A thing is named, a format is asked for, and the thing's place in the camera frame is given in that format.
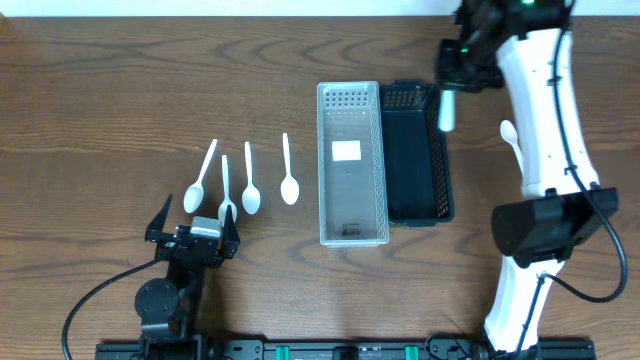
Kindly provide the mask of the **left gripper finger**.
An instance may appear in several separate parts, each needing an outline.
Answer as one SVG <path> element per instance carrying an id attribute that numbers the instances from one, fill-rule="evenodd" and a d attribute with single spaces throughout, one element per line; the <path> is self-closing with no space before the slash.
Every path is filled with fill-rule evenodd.
<path id="1" fill-rule="evenodd" d="M 147 225 L 144 240 L 147 242 L 157 242 L 163 235 L 164 226 L 169 213 L 173 195 L 169 194 L 159 212 Z"/>
<path id="2" fill-rule="evenodd" d="M 233 207 L 228 205 L 225 213 L 221 242 L 221 250 L 224 258 L 232 259 L 235 256 L 239 245 L 240 237 L 234 222 Z"/>

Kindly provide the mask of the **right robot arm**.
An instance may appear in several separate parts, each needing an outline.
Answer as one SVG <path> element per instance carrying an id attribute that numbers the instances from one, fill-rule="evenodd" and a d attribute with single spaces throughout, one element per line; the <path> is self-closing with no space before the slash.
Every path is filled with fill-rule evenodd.
<path id="1" fill-rule="evenodd" d="M 518 202 L 492 211 L 501 272 L 484 341 L 474 359 L 587 359 L 591 346 L 546 341 L 537 328 L 550 288 L 574 249 L 612 230 L 618 193 L 600 184 L 585 145 L 572 80 L 573 6 L 567 1 L 463 0 L 457 39 L 441 42 L 435 76 L 439 126 L 454 127 L 454 97 L 506 88 L 509 123 L 522 176 Z"/>

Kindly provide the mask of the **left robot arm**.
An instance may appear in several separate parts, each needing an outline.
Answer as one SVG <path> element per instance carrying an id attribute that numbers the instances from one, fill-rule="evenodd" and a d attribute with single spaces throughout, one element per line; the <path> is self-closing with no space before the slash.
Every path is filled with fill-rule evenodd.
<path id="1" fill-rule="evenodd" d="M 164 225 L 171 201 L 167 200 L 145 231 L 156 245 L 154 259 L 168 263 L 166 276 L 143 284 L 135 297 L 142 335 L 135 359 L 221 359 L 220 343 L 195 330 L 204 288 L 205 270 L 218 268 L 234 257 L 240 244 L 233 210 L 220 219 L 195 217 L 174 234 Z"/>

